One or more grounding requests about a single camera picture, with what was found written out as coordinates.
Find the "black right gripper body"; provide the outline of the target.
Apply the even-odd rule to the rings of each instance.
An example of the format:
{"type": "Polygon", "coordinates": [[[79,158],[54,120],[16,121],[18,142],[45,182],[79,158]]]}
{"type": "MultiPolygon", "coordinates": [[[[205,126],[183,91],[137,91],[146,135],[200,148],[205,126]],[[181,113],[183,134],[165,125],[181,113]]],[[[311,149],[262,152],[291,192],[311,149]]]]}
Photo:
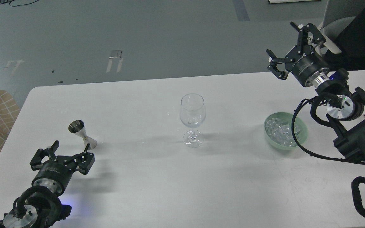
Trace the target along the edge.
{"type": "Polygon", "coordinates": [[[304,45],[301,51],[294,46],[286,57],[288,60],[293,60],[285,64],[286,70],[291,72],[303,87],[312,86],[316,74],[327,74],[330,71],[329,64],[316,53],[312,45],[304,45]]]}

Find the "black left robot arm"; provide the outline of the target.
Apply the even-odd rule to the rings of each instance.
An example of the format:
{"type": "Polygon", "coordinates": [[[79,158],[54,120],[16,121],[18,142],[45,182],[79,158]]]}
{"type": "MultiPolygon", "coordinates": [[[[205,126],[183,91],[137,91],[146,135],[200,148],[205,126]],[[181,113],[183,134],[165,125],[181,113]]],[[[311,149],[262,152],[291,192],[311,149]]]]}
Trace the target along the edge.
{"type": "Polygon", "coordinates": [[[72,207],[62,204],[59,197],[64,194],[73,174],[86,175],[95,157],[87,143],[83,152],[73,156],[56,155],[59,141],[45,149],[38,149],[30,161],[37,175],[18,198],[11,211],[0,220],[0,228],[49,228],[55,222],[69,217],[72,207]]]}

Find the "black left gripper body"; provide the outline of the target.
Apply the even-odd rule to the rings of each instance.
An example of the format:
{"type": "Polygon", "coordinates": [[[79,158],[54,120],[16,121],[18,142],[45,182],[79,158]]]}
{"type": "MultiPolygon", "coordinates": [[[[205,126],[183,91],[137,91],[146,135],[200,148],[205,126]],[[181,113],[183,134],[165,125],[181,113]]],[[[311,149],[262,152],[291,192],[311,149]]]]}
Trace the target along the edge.
{"type": "Polygon", "coordinates": [[[58,156],[53,159],[48,158],[42,163],[42,159],[45,157],[45,155],[35,155],[31,159],[32,170],[38,170],[32,181],[32,186],[44,186],[55,195],[61,196],[83,159],[58,156]]]}

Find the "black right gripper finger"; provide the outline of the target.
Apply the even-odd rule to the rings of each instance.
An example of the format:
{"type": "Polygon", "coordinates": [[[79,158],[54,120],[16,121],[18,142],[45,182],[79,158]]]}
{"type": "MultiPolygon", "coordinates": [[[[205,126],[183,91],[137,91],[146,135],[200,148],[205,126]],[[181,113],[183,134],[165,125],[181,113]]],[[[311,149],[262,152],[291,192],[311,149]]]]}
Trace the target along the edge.
{"type": "Polygon", "coordinates": [[[279,70],[278,69],[278,65],[279,64],[284,64],[287,65],[289,63],[291,63],[291,58],[289,57],[285,57],[285,58],[278,58],[273,51],[266,49],[266,53],[269,56],[269,65],[268,65],[268,70],[273,73],[273,75],[280,79],[280,80],[286,80],[288,78],[288,74],[289,72],[287,70],[279,70]]]}
{"type": "Polygon", "coordinates": [[[315,49],[326,42],[325,36],[311,23],[304,26],[290,22],[290,25],[298,32],[298,41],[295,45],[295,50],[298,53],[306,51],[309,46],[315,49]]]}

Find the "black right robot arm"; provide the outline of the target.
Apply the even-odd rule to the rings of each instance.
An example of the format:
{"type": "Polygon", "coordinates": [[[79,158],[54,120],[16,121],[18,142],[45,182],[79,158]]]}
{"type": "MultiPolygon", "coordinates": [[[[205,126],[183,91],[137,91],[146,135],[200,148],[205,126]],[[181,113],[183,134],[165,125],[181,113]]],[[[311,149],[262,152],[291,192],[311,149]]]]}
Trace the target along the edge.
{"type": "MultiPolygon", "coordinates": [[[[294,110],[290,130],[296,145],[311,157],[320,159],[365,165],[365,91],[356,87],[349,91],[347,80],[349,73],[343,68],[329,76],[330,65],[316,51],[327,38],[311,23],[290,25],[298,32],[296,45],[283,58],[277,57],[267,49],[268,70],[280,80],[286,80],[292,74],[303,87],[314,87],[317,95],[303,99],[294,110]],[[332,128],[337,138],[333,144],[343,158],[332,158],[316,154],[304,148],[294,129],[294,123],[300,110],[310,104],[310,116],[318,124],[332,128]]],[[[358,214],[365,218],[359,185],[365,184],[365,177],[356,177],[351,183],[352,199],[358,214]]]]}

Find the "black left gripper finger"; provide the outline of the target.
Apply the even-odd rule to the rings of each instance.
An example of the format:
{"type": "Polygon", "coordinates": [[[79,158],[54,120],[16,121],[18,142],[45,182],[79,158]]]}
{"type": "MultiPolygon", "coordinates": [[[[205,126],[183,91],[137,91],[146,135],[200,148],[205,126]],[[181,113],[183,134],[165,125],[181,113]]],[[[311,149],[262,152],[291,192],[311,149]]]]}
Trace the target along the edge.
{"type": "Polygon", "coordinates": [[[87,144],[84,151],[74,156],[75,171],[80,172],[83,175],[87,175],[92,165],[95,162],[95,155],[88,152],[91,148],[91,144],[87,144]]]}
{"type": "Polygon", "coordinates": [[[59,141],[56,140],[52,146],[46,148],[46,149],[38,149],[35,153],[35,155],[32,157],[31,161],[30,161],[30,167],[32,169],[32,171],[37,171],[42,169],[44,163],[42,162],[42,160],[44,158],[48,158],[47,161],[45,162],[57,162],[58,158],[55,155],[55,152],[57,150],[57,148],[59,147],[59,141]]]}

